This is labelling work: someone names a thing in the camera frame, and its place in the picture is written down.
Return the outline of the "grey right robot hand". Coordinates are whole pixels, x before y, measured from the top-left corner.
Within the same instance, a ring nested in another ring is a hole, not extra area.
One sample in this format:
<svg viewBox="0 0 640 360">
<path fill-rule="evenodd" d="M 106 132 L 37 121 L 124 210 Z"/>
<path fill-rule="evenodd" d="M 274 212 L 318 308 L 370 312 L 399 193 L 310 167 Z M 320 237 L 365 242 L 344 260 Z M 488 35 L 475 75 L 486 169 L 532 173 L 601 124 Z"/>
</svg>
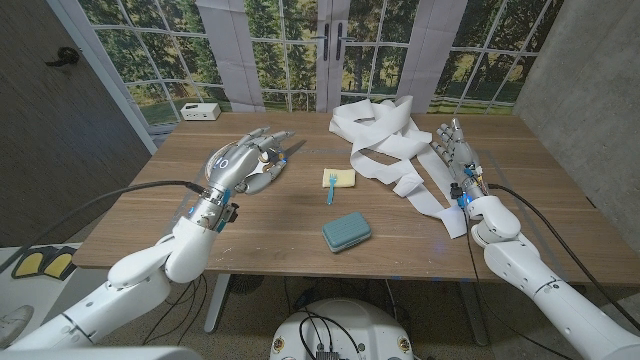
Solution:
<svg viewBox="0 0 640 360">
<path fill-rule="evenodd" d="M 480 178 L 482 167 L 476 151 L 465 140 L 460 120 L 454 117 L 451 124 L 436 129 L 439 141 L 431 147 L 448 168 L 453 180 L 472 199 L 487 195 Z"/>
</svg>

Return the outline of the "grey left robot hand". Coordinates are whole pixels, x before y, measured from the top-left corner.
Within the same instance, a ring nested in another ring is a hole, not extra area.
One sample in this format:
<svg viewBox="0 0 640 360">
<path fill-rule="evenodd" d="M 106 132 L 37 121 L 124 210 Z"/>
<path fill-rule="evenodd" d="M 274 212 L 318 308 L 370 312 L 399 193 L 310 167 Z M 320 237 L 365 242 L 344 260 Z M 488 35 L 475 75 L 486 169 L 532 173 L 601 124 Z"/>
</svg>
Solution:
<svg viewBox="0 0 640 360">
<path fill-rule="evenodd" d="M 214 153 L 205 165 L 205 177 L 211 198 L 226 202 L 235 193 L 257 194 L 270 185 L 286 166 L 288 157 L 277 153 L 269 160 L 267 170 L 257 172 L 260 158 L 270 149 L 281 149 L 281 142 L 293 137 L 294 131 L 269 133 L 270 127 L 257 128 L 240 140 L 229 143 Z"/>
</svg>

